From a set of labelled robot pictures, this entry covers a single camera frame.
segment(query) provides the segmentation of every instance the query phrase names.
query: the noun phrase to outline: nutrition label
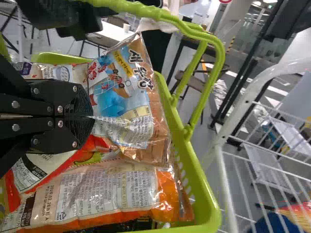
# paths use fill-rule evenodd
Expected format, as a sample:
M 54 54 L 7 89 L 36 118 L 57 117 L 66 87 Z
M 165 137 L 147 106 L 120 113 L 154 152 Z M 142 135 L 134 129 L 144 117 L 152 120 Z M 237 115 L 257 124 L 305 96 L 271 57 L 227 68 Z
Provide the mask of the nutrition label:
M 22 156 L 12 167 L 14 183 L 19 191 L 23 191 L 44 178 L 47 173 L 35 166 L 26 155 Z
M 148 106 L 130 110 L 122 117 L 95 117 L 93 134 L 107 136 L 122 146 L 145 149 L 153 134 L 153 118 Z
M 153 170 L 134 170 L 132 165 L 64 175 L 55 221 L 117 209 L 151 208 L 155 182 Z

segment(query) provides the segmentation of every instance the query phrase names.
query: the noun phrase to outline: shrimp cracker bag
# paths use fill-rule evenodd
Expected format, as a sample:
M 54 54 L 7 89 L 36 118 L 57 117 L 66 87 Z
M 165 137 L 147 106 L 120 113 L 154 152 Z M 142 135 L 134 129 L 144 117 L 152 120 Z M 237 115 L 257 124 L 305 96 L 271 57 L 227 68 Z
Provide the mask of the shrimp cracker bag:
M 141 34 L 90 63 L 87 75 L 93 135 L 137 161 L 166 164 L 171 138 Z
M 62 233 L 140 216 L 174 222 L 179 212 L 172 168 L 118 159 L 68 168 L 26 195 L 0 231 Z

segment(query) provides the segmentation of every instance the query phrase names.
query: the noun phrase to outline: orange snack bag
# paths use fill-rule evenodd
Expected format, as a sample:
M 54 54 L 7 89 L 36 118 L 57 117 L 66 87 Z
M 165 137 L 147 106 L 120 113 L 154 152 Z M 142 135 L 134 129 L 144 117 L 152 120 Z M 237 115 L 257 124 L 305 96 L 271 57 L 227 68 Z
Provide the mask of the orange snack bag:
M 180 220 L 179 212 L 171 168 L 118 159 L 67 169 L 27 195 L 1 231 L 61 233 L 140 216 L 172 222 Z
M 34 192 L 75 162 L 90 159 L 94 151 L 111 152 L 112 149 L 102 138 L 90 135 L 81 150 L 62 154 L 23 155 L 4 175 L 9 211 L 18 208 L 21 193 Z

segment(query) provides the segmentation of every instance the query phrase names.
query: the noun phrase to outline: ceiling light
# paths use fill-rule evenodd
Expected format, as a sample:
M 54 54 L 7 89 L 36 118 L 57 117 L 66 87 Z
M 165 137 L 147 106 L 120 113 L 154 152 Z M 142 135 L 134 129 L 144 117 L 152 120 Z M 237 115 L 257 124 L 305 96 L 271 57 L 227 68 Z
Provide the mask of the ceiling light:
M 275 2 L 277 2 L 277 0 L 263 0 L 263 2 L 265 2 L 265 3 L 275 3 Z
M 261 1 L 254 1 L 253 3 L 257 6 L 261 6 Z

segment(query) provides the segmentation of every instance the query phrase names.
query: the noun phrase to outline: cartoon character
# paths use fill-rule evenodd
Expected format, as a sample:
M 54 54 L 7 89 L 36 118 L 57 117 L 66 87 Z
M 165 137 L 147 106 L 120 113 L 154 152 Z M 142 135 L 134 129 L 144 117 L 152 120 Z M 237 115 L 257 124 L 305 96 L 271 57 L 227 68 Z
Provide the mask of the cartoon character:
M 113 74 L 103 82 L 94 85 L 94 93 L 90 95 L 92 106 L 98 105 L 100 114 L 105 117 L 119 117 L 125 109 L 125 98 L 129 98 L 124 90 L 123 78 Z

